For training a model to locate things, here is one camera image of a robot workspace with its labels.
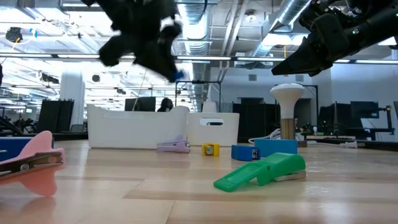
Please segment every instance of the table surface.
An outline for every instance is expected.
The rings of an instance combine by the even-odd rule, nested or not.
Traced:
[[[67,168],[52,198],[21,184],[0,186],[4,224],[398,223],[398,153],[311,146],[299,152],[307,179],[248,184],[226,193],[213,181],[244,162],[151,150],[89,149],[56,142]]]

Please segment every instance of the purple object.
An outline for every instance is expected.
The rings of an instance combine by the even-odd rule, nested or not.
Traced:
[[[158,152],[182,152],[189,153],[189,143],[182,135],[177,136],[174,141],[161,142],[157,144]]]

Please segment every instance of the black monitor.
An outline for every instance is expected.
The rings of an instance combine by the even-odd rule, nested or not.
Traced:
[[[352,118],[379,118],[379,103],[373,101],[352,101]]]
[[[126,99],[124,110],[132,111],[132,107],[136,105],[134,111],[155,112],[156,110],[156,97],[140,97],[133,99]]]

